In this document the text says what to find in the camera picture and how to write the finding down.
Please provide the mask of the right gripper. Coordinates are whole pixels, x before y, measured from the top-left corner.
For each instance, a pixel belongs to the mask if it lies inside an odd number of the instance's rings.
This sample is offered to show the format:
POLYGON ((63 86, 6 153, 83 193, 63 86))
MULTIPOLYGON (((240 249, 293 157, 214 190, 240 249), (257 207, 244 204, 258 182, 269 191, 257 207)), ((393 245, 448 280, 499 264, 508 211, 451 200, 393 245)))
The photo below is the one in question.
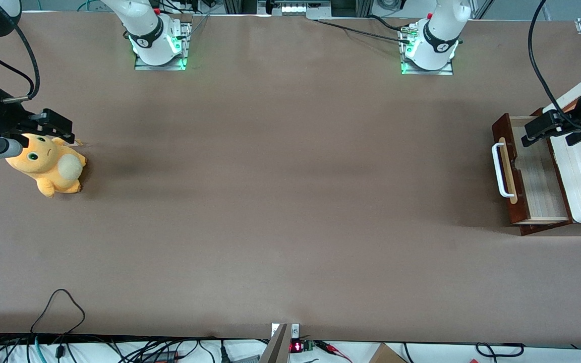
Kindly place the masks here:
POLYGON ((33 114, 19 103, 5 104, 5 96, 9 94, 0 89, 0 137, 16 140, 23 147, 35 142, 76 143, 71 120, 51 109, 33 114), (36 126, 31 125, 30 117, 36 126))

